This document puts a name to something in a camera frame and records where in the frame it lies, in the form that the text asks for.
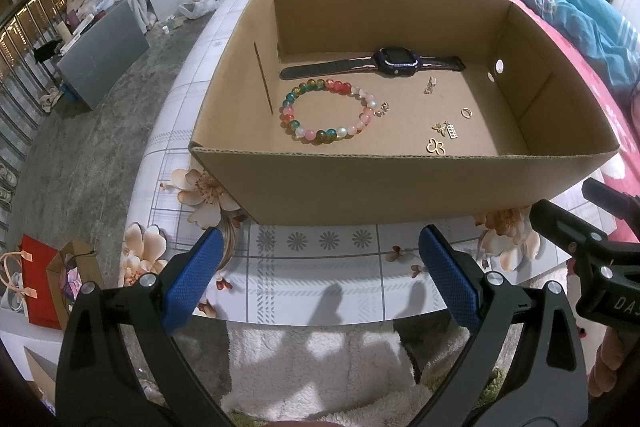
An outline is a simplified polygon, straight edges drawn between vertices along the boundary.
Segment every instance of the concrete floor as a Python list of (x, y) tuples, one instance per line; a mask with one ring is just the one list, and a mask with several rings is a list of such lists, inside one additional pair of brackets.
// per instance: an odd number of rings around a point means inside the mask
[[(127, 210), (146, 141), (184, 59), (210, 15), (164, 35), (147, 35), (149, 50), (93, 111), (62, 98), (33, 141), (18, 180), (7, 247), (23, 233), (55, 248), (71, 238), (97, 251), (108, 287), (115, 286)], [(130, 328), (123, 328), (134, 367), (146, 369)], [(223, 321), (192, 317), (175, 339), (194, 371), (220, 400), (229, 388)]]

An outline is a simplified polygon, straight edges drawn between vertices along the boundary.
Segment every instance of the blue gripper pad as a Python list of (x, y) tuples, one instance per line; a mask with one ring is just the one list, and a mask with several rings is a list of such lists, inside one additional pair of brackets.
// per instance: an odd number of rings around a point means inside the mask
[(202, 234), (191, 251), (177, 255), (177, 257), (179, 255), (188, 257), (191, 254), (191, 258), (175, 277), (171, 287), (164, 293), (162, 326), (168, 335), (188, 322), (222, 261), (224, 250), (225, 240), (220, 230), (209, 229)]
[(422, 262), (436, 283), (453, 320), (457, 325), (468, 328), (471, 333), (478, 331), (482, 323), (478, 293), (429, 227), (424, 227), (420, 232), (418, 249)]

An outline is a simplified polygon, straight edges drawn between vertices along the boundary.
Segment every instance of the screw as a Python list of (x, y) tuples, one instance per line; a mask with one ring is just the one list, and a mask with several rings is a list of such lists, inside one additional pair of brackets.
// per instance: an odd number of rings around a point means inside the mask
[(562, 293), (562, 286), (556, 281), (549, 282), (548, 288), (551, 293), (555, 293), (556, 295), (560, 295)]
[(608, 266), (600, 267), (600, 273), (605, 279), (611, 279), (613, 277), (613, 272)]
[(493, 286), (500, 286), (500, 284), (504, 282), (504, 277), (498, 272), (489, 272), (486, 275), (486, 279), (489, 281), (489, 284)]
[(156, 283), (156, 279), (157, 277), (155, 273), (145, 273), (140, 278), (140, 285), (148, 288), (149, 286), (153, 286)]
[(89, 295), (89, 293), (91, 293), (94, 290), (95, 290), (95, 283), (92, 281), (84, 283), (80, 288), (80, 291), (85, 295)]

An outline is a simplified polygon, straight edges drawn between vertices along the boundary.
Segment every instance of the black watch strap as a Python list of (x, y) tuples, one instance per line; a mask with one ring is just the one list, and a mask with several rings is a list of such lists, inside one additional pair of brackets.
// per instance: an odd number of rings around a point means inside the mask
[(373, 57), (345, 58), (333, 62), (320, 62), (319, 64), (307, 64), (305, 66), (292, 66), (284, 68), (280, 72), (282, 80), (294, 80), (307, 76), (321, 76), (324, 74), (349, 73), (357, 70), (376, 70), (378, 67)]
[(459, 57), (420, 57), (418, 69), (464, 71), (466, 66)]

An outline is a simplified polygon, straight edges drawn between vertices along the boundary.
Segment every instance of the pink blanket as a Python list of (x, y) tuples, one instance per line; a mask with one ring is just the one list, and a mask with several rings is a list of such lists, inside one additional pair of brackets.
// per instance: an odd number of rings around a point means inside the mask
[[(517, 4), (549, 35), (549, 38), (562, 50), (571, 60), (572, 64), (583, 77), (589, 89), (593, 93), (600, 107), (607, 116), (607, 120), (620, 143), (620, 151), (600, 169), (604, 177), (604, 182), (615, 190), (626, 192), (627, 194), (640, 194), (640, 153), (634, 138), (634, 133), (626, 123), (622, 111), (614, 102), (607, 87), (600, 77), (591, 69), (590, 65), (582, 58), (582, 55), (565, 39), (558, 31), (544, 22), (540, 17), (527, 8), (520, 0), (510, 0)], [(617, 230), (609, 235), (612, 241), (628, 241), (637, 243), (636, 236), (624, 221), (616, 219)]]

